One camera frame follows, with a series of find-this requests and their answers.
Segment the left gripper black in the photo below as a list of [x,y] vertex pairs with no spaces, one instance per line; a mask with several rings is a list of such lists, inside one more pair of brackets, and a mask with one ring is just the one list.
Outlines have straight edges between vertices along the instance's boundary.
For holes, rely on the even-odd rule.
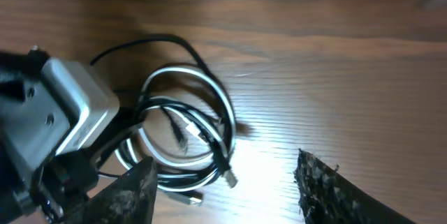
[[121,108],[91,147],[51,157],[29,184],[20,181],[1,139],[1,222],[12,223],[40,210],[49,223],[60,223],[93,198],[87,193],[97,186],[100,167],[142,122],[131,108]]

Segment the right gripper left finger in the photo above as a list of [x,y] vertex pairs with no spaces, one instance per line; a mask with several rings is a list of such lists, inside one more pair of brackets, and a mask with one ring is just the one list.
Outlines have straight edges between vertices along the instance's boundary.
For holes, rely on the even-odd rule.
[[158,176],[156,163],[146,157],[88,202],[59,222],[63,224],[148,224],[152,222]]

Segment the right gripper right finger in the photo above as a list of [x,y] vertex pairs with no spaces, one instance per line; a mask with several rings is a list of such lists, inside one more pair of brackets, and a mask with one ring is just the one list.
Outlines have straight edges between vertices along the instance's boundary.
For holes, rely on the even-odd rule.
[[299,150],[294,177],[305,223],[413,224],[308,151]]

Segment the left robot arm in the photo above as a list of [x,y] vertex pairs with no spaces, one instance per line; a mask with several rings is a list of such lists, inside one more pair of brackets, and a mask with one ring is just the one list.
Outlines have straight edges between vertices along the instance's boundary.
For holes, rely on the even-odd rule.
[[90,67],[37,49],[2,52],[1,222],[36,211],[49,223],[150,222],[151,158],[88,195],[136,124]]

